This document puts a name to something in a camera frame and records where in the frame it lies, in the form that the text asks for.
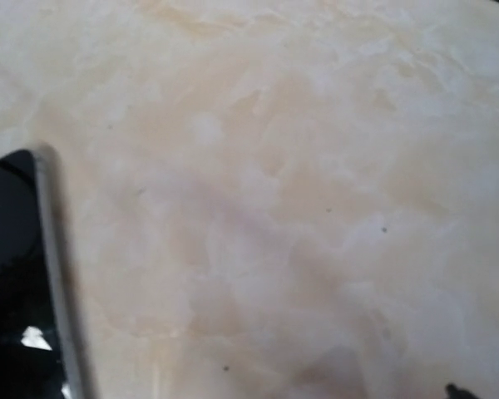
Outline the black smartphone silver edge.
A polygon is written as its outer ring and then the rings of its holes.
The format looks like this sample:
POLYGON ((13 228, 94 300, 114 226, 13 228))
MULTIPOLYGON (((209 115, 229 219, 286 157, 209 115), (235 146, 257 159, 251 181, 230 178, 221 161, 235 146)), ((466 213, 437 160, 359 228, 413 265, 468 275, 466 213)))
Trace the black smartphone silver edge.
POLYGON ((92 398, 55 152, 0 156, 0 398, 92 398))

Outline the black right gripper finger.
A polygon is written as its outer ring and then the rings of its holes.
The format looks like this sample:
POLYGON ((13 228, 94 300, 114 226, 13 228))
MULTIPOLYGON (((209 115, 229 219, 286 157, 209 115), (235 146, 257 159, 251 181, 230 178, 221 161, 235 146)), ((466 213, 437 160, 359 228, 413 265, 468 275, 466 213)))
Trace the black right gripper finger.
POLYGON ((447 399, 477 399, 477 396, 465 388, 458 387, 454 384, 445 386, 447 399))

